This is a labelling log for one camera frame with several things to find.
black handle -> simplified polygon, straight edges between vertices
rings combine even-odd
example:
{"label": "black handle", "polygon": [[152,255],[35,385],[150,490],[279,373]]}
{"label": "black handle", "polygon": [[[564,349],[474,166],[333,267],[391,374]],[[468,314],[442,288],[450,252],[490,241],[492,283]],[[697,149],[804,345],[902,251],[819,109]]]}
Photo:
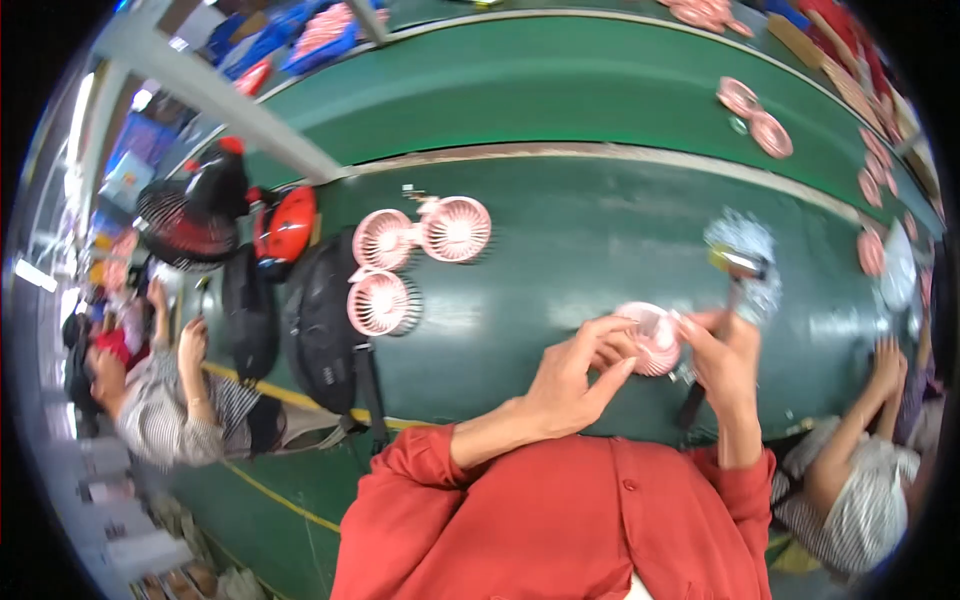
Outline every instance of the black handle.
{"label": "black handle", "polygon": [[690,391],[686,394],[684,405],[680,407],[680,414],[677,416],[677,426],[683,431],[689,431],[690,427],[693,426],[693,422],[697,419],[697,411],[700,410],[700,405],[704,403],[705,395],[704,386],[700,385],[699,381],[694,381],[693,385],[690,386]]}

wooden board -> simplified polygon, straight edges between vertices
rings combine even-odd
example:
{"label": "wooden board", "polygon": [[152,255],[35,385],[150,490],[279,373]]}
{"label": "wooden board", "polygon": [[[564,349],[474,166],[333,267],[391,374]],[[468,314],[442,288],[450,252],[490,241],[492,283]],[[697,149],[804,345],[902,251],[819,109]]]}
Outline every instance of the wooden board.
{"label": "wooden board", "polygon": [[807,68],[819,69],[824,63],[827,55],[817,47],[813,40],[797,26],[787,20],[780,14],[767,15],[767,30],[777,39],[783,42],[783,45],[790,49],[790,52],[797,55]]}

hand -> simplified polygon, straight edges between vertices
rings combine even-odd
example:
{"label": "hand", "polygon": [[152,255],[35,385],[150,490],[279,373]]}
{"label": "hand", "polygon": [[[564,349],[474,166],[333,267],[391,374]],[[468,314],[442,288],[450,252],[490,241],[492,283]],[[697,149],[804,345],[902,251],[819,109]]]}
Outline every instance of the hand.
{"label": "hand", "polygon": [[167,289],[163,282],[154,277],[147,284],[147,300],[154,306],[156,311],[165,311],[167,309]]}
{"label": "hand", "polygon": [[597,364],[597,352],[608,336],[635,325],[631,319],[614,316],[587,321],[576,337],[543,352],[530,390],[512,402],[512,408],[534,427],[538,439],[577,433],[600,418],[634,370],[636,358],[625,358],[604,369],[592,387],[587,370]]}
{"label": "hand", "polygon": [[625,330],[611,331],[600,340],[593,358],[590,359],[590,366],[597,372],[604,373],[613,365],[628,358],[639,358],[642,352],[640,346],[630,339]]}
{"label": "hand", "polygon": [[728,318],[726,311],[686,315],[678,331],[693,348],[693,369],[706,390],[707,403],[717,418],[756,418],[756,369],[760,332],[735,314],[730,315],[727,340],[710,333]]}
{"label": "hand", "polygon": [[884,397],[897,389],[900,379],[900,361],[906,364],[906,358],[900,351],[900,344],[896,337],[885,337],[876,341],[874,374],[870,378],[870,385],[876,386],[876,390]]}
{"label": "hand", "polygon": [[206,321],[197,317],[186,324],[180,334],[177,361],[181,369],[198,370],[206,357]]}

red shirt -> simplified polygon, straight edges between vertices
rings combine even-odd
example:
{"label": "red shirt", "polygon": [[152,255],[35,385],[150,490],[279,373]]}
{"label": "red shirt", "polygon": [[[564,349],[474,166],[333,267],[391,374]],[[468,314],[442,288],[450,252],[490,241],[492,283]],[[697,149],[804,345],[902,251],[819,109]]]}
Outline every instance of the red shirt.
{"label": "red shirt", "polygon": [[775,459],[567,436],[462,472],[453,425],[406,429],[341,523],[332,600],[770,598]]}
{"label": "red shirt", "polygon": [[[887,76],[883,73],[883,66],[880,64],[880,57],[874,50],[874,41],[867,36],[867,32],[862,26],[857,25],[850,15],[850,12],[843,5],[837,4],[834,0],[800,0],[797,3],[797,9],[804,15],[807,11],[816,11],[824,18],[830,28],[836,32],[843,40],[855,57],[860,55],[857,48],[857,41],[863,46],[863,58],[870,66],[870,79],[874,84],[874,91],[877,98],[890,96],[890,85],[887,83]],[[821,32],[816,25],[810,23],[806,34],[817,44],[821,50],[836,60],[840,66],[850,71],[847,65],[840,59],[840,54],[834,47],[833,42],[826,34]],[[851,73],[853,78],[859,81],[856,73]]]}

finger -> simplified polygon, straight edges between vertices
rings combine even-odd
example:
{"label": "finger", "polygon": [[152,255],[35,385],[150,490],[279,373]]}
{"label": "finger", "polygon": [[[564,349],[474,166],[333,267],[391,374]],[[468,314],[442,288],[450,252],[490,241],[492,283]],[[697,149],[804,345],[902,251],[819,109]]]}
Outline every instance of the finger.
{"label": "finger", "polygon": [[613,331],[624,331],[636,325],[633,319],[610,315],[593,319],[580,325],[580,330],[573,338],[567,360],[572,369],[587,371],[590,359],[602,343],[603,338]]}
{"label": "finger", "polygon": [[722,308],[718,308],[716,310],[709,310],[702,313],[690,313],[684,316],[703,329],[716,332],[723,323],[724,318],[727,316],[727,311]]}
{"label": "finger", "polygon": [[616,391],[623,387],[623,384],[634,372],[636,357],[631,356],[613,365],[605,373],[600,375],[592,387],[584,394],[584,401],[595,402],[602,406],[607,406],[613,399]]}
{"label": "finger", "polygon": [[677,327],[677,330],[681,337],[693,348],[694,354],[698,354],[702,361],[710,363],[722,356],[727,350],[723,342],[714,338],[704,327],[686,317],[680,318],[680,326]]}
{"label": "finger", "polygon": [[607,364],[607,361],[604,360],[603,356],[594,354],[593,358],[590,359],[590,368],[596,372],[604,373],[607,372],[607,369],[610,368],[610,365]]}
{"label": "finger", "polygon": [[623,332],[616,331],[608,335],[604,342],[607,346],[616,350],[621,358],[626,358],[627,356],[636,356],[637,347],[636,342],[627,337]]}
{"label": "finger", "polygon": [[626,358],[626,355],[620,354],[615,349],[611,348],[610,346],[607,346],[606,344],[601,345],[599,348],[597,348],[595,355],[600,356],[608,367],[612,367],[613,365],[617,364],[618,362]]}

